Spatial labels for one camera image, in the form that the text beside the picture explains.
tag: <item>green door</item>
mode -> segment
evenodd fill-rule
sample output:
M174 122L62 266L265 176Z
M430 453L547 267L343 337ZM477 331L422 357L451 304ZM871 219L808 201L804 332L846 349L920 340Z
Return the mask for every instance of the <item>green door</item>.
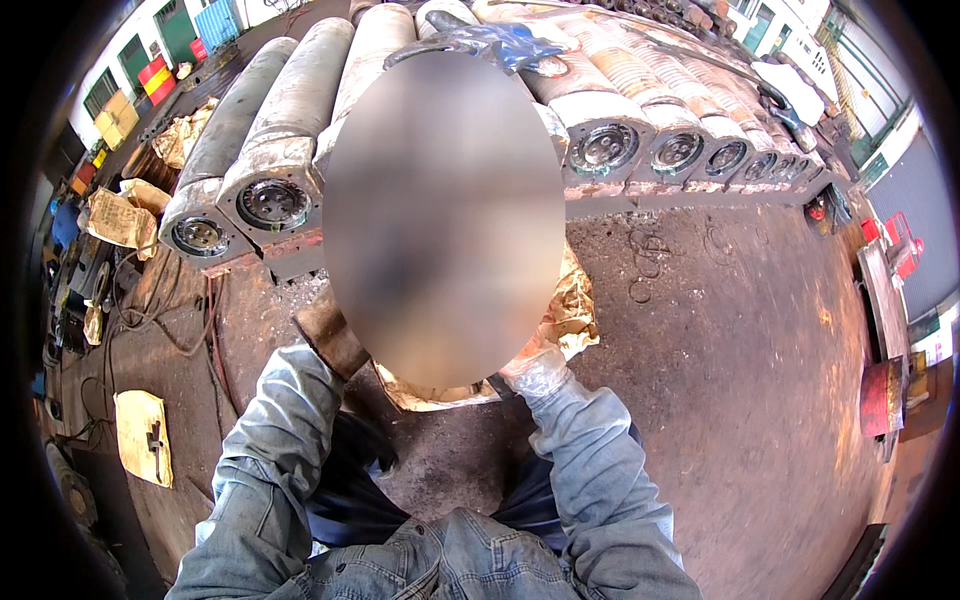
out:
M750 48L751 52L756 52L764 34L770 29L770 21L772 20L774 20L774 12L767 5L761 4L760 10L756 12L756 25L751 27L747 36L743 38L743 45Z
M160 29L160 37L170 52L175 71L178 63L197 60L190 50L190 42L197 39L197 32L193 30L193 23L190 22L190 15L186 12L183 0L171 0L157 11L154 20Z
M136 75L143 70L143 67L150 64L150 59L147 58L147 51L143 49L143 44L140 43L140 36L136 34L133 35L130 42L124 46L120 54L117 55L117 60L120 61L123 72L127 74L130 85L133 86L133 89L136 90L137 95L139 95L143 90L143 85L140 84L140 80L136 78Z

